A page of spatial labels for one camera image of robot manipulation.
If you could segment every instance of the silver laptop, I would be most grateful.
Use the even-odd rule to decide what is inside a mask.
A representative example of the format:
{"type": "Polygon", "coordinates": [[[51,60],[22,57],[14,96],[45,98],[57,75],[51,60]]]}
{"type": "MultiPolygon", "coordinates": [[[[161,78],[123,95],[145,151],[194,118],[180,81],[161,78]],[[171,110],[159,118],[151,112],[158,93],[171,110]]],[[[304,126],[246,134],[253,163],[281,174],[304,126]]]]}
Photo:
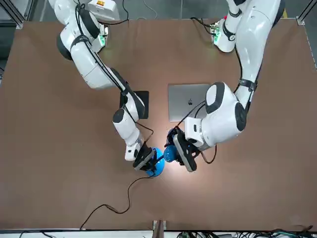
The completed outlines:
{"type": "MultiPolygon", "coordinates": [[[[205,100],[210,84],[178,84],[168,85],[169,121],[181,121],[196,105],[205,100]]],[[[194,110],[189,117],[194,117],[194,110]]],[[[206,116],[205,107],[201,108],[197,118],[206,116]]]]}

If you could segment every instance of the cable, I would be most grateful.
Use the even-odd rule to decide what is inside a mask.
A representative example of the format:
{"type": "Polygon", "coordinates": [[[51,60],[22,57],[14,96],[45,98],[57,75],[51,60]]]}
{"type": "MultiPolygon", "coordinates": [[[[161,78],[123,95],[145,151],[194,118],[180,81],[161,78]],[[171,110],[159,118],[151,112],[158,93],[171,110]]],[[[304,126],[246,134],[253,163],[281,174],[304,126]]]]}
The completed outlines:
{"type": "Polygon", "coordinates": [[[28,231],[22,231],[22,233],[20,234],[19,238],[21,238],[24,233],[29,233],[29,232],[28,231]]]}
{"type": "Polygon", "coordinates": [[[140,125],[141,127],[145,128],[145,129],[151,131],[151,134],[149,135],[149,137],[144,141],[144,143],[148,142],[148,140],[149,140],[149,139],[152,137],[152,135],[154,134],[154,131],[153,131],[151,128],[148,128],[148,127],[146,127],[145,125],[142,125],[142,124],[140,124],[140,123],[138,123],[138,122],[135,122],[135,123],[138,124],[138,125],[140,125]]]}
{"type": "Polygon", "coordinates": [[[193,112],[193,110],[195,110],[198,106],[200,106],[204,102],[205,101],[202,101],[201,103],[197,104],[192,110],[190,110],[190,112],[177,124],[177,126],[179,126],[186,119],[186,117],[188,117],[189,114],[193,112]]]}
{"type": "Polygon", "coordinates": [[[202,104],[202,105],[197,109],[194,118],[197,117],[197,114],[198,114],[199,110],[200,110],[201,108],[203,108],[205,105],[206,105],[206,104],[204,103],[204,104],[202,104]]]}
{"type": "MultiPolygon", "coordinates": [[[[44,231],[40,231],[40,232],[41,232],[43,235],[45,235],[46,237],[48,237],[48,238],[56,238],[56,237],[54,237],[54,236],[51,236],[51,235],[46,234],[44,231]]],[[[21,238],[24,233],[30,233],[30,231],[23,231],[23,232],[20,234],[19,238],[21,238]]]]}
{"type": "Polygon", "coordinates": [[[116,22],[116,23],[105,23],[106,25],[118,25],[118,24],[121,24],[123,22],[129,21],[129,12],[124,7],[124,0],[122,0],[122,7],[123,7],[124,11],[127,13],[127,18],[125,20],[123,20],[123,21],[116,22]]]}
{"type": "Polygon", "coordinates": [[[152,137],[152,135],[154,134],[154,131],[151,128],[146,127],[145,125],[142,125],[141,123],[138,123],[134,120],[134,118],[132,117],[132,115],[130,114],[129,110],[127,109],[127,106],[125,104],[123,104],[124,109],[126,110],[126,112],[129,114],[129,116],[132,118],[133,122],[137,125],[140,125],[141,127],[151,131],[151,134],[149,135],[149,137],[144,141],[144,143],[148,142],[148,140],[152,137]]]}
{"type": "Polygon", "coordinates": [[[87,217],[87,219],[84,221],[84,223],[80,226],[80,231],[83,229],[83,227],[84,227],[84,225],[88,222],[88,220],[90,219],[90,217],[92,216],[92,214],[94,213],[94,212],[96,212],[99,208],[101,208],[101,207],[106,207],[107,209],[109,209],[110,211],[112,211],[112,212],[114,212],[114,213],[116,213],[116,214],[123,214],[123,213],[126,213],[129,209],[130,209],[130,207],[131,207],[131,202],[130,202],[130,193],[129,193],[129,190],[130,190],[130,187],[135,183],[135,182],[137,182],[137,181],[139,181],[139,180],[141,180],[141,179],[150,179],[150,178],[152,178],[154,175],[152,175],[152,176],[150,176],[150,177],[141,177],[141,178],[138,178],[138,179],[136,179],[136,180],[134,180],[131,184],[130,184],[130,186],[128,187],[128,201],[129,201],[129,206],[128,206],[128,208],[127,209],[125,209],[124,211],[122,211],[122,212],[120,212],[120,211],[118,211],[118,210],[116,210],[114,207],[112,207],[112,206],[110,206],[110,205],[108,205],[108,204],[102,204],[102,205],[100,205],[100,206],[98,206],[97,208],[95,208],[90,214],[89,214],[89,216],[87,217]]]}
{"type": "Polygon", "coordinates": [[[46,237],[48,237],[48,238],[56,238],[56,237],[54,237],[54,236],[50,236],[50,235],[48,235],[48,234],[46,234],[45,232],[41,232],[43,235],[45,235],[46,237]]]}
{"type": "Polygon", "coordinates": [[[148,9],[152,10],[152,11],[156,14],[156,16],[155,16],[154,19],[157,19],[158,13],[157,13],[153,8],[151,8],[150,6],[148,6],[147,3],[145,2],[145,0],[143,0],[143,3],[144,3],[144,5],[145,5],[148,9]]]}
{"type": "Polygon", "coordinates": [[[201,18],[201,20],[199,20],[198,18],[196,18],[196,17],[194,17],[194,16],[191,17],[190,19],[191,19],[191,20],[196,20],[199,24],[203,25],[204,29],[207,31],[208,34],[213,35],[213,33],[211,33],[210,31],[208,31],[208,29],[207,29],[206,27],[209,27],[209,28],[210,28],[210,25],[215,24],[215,22],[213,22],[213,23],[211,23],[211,24],[205,24],[202,18],[201,18]]]}
{"type": "Polygon", "coordinates": [[[213,155],[213,159],[212,159],[210,162],[206,159],[206,157],[205,157],[205,155],[204,155],[204,153],[203,153],[202,151],[201,151],[200,153],[201,153],[201,155],[202,155],[204,161],[205,161],[207,164],[210,165],[210,164],[215,160],[215,158],[216,158],[216,155],[217,155],[217,144],[214,146],[214,155],[213,155]]]}

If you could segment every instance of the blue object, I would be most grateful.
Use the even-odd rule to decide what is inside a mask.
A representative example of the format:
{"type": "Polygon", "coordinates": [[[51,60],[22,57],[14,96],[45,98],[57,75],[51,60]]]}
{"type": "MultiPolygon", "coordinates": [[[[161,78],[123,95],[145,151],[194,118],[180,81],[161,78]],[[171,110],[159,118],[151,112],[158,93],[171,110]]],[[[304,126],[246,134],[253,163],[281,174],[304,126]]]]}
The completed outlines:
{"type": "MultiPolygon", "coordinates": [[[[152,149],[157,151],[157,159],[163,155],[162,151],[160,149],[158,149],[157,147],[152,147],[152,149]]],[[[155,165],[156,170],[154,171],[154,173],[152,171],[146,171],[146,172],[149,176],[154,176],[154,177],[159,176],[164,169],[164,165],[165,165],[165,160],[161,159],[155,165]]]]}
{"type": "Polygon", "coordinates": [[[176,158],[176,153],[177,153],[177,149],[175,145],[169,145],[164,150],[164,159],[169,163],[173,162],[176,158]]]}

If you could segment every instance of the black strap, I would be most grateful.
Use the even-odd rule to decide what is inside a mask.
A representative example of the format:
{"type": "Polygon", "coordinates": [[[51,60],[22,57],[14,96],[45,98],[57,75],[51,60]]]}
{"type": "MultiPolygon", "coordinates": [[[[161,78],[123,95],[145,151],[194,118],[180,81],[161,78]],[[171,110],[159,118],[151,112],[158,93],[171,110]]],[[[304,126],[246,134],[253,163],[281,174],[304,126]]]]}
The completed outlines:
{"type": "Polygon", "coordinates": [[[226,27],[226,21],[222,25],[223,33],[228,37],[228,41],[234,41],[236,39],[236,34],[230,32],[226,27]]]}
{"type": "Polygon", "coordinates": [[[254,83],[254,82],[252,82],[252,81],[249,81],[249,80],[243,79],[243,78],[241,78],[241,79],[239,80],[238,85],[245,86],[245,87],[249,88],[249,91],[250,91],[250,92],[251,92],[251,91],[255,91],[255,90],[257,89],[257,86],[258,86],[257,83],[254,83]]]}
{"type": "Polygon", "coordinates": [[[76,45],[79,42],[89,42],[89,39],[87,36],[84,36],[84,35],[77,36],[75,40],[73,41],[73,43],[71,43],[70,50],[71,48],[73,48],[74,45],[76,45]]]}
{"type": "Polygon", "coordinates": [[[232,12],[229,10],[229,14],[230,14],[230,16],[236,18],[236,17],[238,17],[238,16],[240,16],[240,15],[242,14],[242,11],[241,11],[241,9],[239,9],[238,13],[234,14],[234,13],[232,13],[232,12]]]}

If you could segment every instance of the metal frame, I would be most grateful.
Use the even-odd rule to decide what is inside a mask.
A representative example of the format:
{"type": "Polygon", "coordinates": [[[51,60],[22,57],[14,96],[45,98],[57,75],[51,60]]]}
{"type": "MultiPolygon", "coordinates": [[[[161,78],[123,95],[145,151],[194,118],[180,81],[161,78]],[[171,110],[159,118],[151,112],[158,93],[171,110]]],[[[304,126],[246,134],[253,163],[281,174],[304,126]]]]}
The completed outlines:
{"type": "Polygon", "coordinates": [[[304,19],[310,13],[310,11],[313,9],[313,7],[316,5],[317,0],[311,0],[309,4],[306,6],[306,8],[302,11],[302,13],[296,17],[297,24],[299,26],[305,25],[304,19]]]}
{"type": "Polygon", "coordinates": [[[15,7],[15,5],[10,0],[0,0],[0,5],[6,11],[6,13],[11,17],[11,19],[16,23],[16,27],[21,29],[23,22],[25,21],[24,16],[15,7]]]}

